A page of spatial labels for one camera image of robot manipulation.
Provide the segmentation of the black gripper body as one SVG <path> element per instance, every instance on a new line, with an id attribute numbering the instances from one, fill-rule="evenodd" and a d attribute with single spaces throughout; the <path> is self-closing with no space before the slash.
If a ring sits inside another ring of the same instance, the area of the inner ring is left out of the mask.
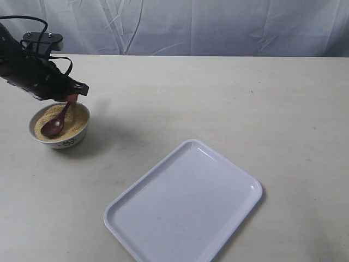
<path id="1" fill-rule="evenodd" d="M 31 55 L 1 25 L 1 78 L 9 84 L 38 100 L 66 101 L 68 95 L 74 94 L 73 85 L 78 82 L 69 76 L 73 64 L 62 73 L 53 59 Z"/>

